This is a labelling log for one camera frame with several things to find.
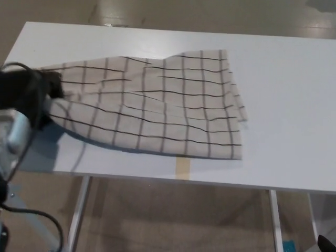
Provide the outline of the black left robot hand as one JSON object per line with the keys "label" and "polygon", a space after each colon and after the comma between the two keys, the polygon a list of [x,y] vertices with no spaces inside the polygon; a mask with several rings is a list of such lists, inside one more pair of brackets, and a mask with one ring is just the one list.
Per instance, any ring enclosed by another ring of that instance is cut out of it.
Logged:
{"label": "black left robot hand", "polygon": [[49,98],[63,98],[62,75],[56,71],[27,70],[1,72],[1,109],[15,109],[25,115],[32,128],[51,123],[47,112]]}

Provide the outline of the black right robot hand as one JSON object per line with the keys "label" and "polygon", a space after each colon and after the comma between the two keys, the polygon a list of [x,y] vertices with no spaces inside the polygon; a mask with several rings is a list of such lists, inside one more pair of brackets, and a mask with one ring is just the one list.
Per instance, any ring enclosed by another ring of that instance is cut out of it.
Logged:
{"label": "black right robot hand", "polygon": [[321,252],[336,252],[336,246],[322,235],[318,236],[317,245]]}

